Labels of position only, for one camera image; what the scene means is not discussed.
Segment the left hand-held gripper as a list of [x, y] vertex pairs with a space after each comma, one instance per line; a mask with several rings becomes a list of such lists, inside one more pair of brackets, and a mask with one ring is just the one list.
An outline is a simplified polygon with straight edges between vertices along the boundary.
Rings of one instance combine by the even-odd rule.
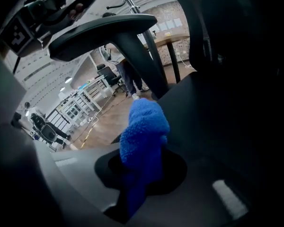
[[25, 0], [5, 25], [0, 40], [17, 56], [42, 49], [43, 39], [73, 24], [69, 17], [75, 4], [67, 0]]

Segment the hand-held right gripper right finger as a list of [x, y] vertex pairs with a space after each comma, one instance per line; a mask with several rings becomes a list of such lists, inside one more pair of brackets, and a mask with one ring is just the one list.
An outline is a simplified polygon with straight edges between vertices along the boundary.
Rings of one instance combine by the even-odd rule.
[[127, 227], [255, 224], [263, 172], [255, 152], [208, 155], [168, 145], [162, 156], [166, 178], [153, 186]]

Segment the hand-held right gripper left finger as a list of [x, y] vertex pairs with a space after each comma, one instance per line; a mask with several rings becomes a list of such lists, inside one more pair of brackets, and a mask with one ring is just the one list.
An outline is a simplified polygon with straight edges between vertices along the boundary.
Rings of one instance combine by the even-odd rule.
[[100, 211], [100, 217], [108, 222], [108, 227], [120, 227], [119, 223], [102, 213], [111, 204], [116, 203], [119, 191], [106, 187], [97, 176], [94, 167], [100, 157], [118, 148], [119, 145], [116, 143], [107, 147], [61, 151], [52, 154], [56, 165], [62, 171], [66, 180], [96, 210]]

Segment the small blue object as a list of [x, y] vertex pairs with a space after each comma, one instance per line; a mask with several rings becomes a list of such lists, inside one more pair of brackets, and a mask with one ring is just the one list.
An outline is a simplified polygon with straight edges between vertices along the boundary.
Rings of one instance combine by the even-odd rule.
[[120, 159], [125, 168], [118, 204], [130, 219], [146, 199], [146, 189], [163, 178], [161, 148], [167, 143], [169, 123], [160, 105], [135, 100], [128, 126], [120, 137]]

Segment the black office chair seat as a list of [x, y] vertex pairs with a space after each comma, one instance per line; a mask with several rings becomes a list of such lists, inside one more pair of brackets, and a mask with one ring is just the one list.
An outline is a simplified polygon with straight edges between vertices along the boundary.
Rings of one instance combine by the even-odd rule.
[[250, 181], [284, 177], [284, 91], [190, 73], [159, 105], [169, 141], [212, 157]]

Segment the person's left hand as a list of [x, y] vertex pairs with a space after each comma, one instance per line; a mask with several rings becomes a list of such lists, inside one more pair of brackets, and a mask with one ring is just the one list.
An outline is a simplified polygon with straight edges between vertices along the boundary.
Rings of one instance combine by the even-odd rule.
[[84, 10], [84, 7], [83, 7], [83, 4], [82, 3], [78, 3], [74, 9], [72, 9], [70, 12], [69, 12], [69, 18], [72, 20], [72, 21], [75, 21], [77, 19], [77, 17], [79, 17], [81, 15], [81, 13], [83, 12]]

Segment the yellow black floor tape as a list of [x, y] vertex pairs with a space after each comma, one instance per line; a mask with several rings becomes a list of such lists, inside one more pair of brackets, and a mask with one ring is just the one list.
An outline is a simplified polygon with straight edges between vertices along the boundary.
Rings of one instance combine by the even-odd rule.
[[91, 124], [91, 128], [89, 129], [85, 139], [83, 140], [83, 143], [82, 143], [80, 149], [84, 149], [85, 143], [86, 143], [87, 139], [89, 138], [93, 128], [95, 127], [95, 125], [97, 124], [98, 121], [99, 121], [99, 118], [97, 116], [93, 116], [93, 117], [89, 118], [88, 123]]

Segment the grey black office chair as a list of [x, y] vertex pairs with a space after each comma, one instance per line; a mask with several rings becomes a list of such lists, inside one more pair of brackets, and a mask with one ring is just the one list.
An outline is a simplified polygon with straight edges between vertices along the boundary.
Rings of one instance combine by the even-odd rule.
[[33, 125], [36, 129], [36, 132], [50, 145], [56, 141], [57, 134], [53, 130], [53, 128], [46, 122], [46, 120], [37, 115], [32, 114], [31, 120], [33, 121]]

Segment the black coat rack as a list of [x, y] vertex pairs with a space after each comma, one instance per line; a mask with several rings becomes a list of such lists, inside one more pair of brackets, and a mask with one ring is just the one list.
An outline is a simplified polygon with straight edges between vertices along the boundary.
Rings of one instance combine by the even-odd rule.
[[[133, 2], [133, 0], [123, 0], [123, 4], [117, 5], [117, 6], [107, 6], [107, 9], [113, 9], [113, 8], [119, 8], [123, 6], [125, 3], [128, 4], [130, 7], [130, 12], [133, 14], [141, 14], [139, 10], [139, 6], [136, 6]], [[152, 35], [149, 30], [143, 33], [143, 36], [145, 38], [146, 44], [148, 46], [148, 49], [151, 53], [153, 63], [154, 63], [154, 72], [152, 75], [154, 76], [154, 79], [150, 79], [150, 85], [148, 84], [148, 87], [151, 89], [152, 93], [154, 94], [154, 98], [160, 99], [164, 94], [166, 94], [169, 90], [167, 79], [165, 76], [164, 68], [159, 56], [159, 52], [157, 50], [157, 47], [155, 45], [154, 39], [152, 38]]]

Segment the round wooden table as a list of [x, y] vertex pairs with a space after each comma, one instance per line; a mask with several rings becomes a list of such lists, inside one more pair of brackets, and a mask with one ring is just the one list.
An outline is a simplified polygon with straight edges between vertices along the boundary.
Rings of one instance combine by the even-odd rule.
[[156, 47], [162, 47], [164, 45], [167, 46], [168, 51], [169, 51], [169, 55], [170, 55], [170, 58], [171, 58], [174, 74], [175, 74], [176, 83], [180, 82], [181, 78], [180, 78], [178, 61], [177, 61], [177, 58], [176, 58], [173, 43], [181, 41], [181, 40], [188, 39], [189, 37], [190, 36], [188, 34], [175, 34], [175, 35], [164, 36], [161, 39], [155, 39], [154, 40]]

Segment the black mesh chair backrest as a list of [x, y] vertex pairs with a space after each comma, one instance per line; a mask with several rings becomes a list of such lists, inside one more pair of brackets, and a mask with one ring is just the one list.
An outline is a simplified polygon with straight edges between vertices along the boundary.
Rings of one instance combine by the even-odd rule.
[[178, 0], [204, 78], [284, 82], [284, 0]]

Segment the white frame workbench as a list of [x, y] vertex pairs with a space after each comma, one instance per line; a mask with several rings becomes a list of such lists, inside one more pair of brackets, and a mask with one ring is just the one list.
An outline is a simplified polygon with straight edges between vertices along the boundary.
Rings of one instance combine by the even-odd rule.
[[113, 92], [105, 77], [98, 76], [66, 96], [46, 119], [64, 132], [78, 128], [92, 113], [102, 109], [98, 101]]

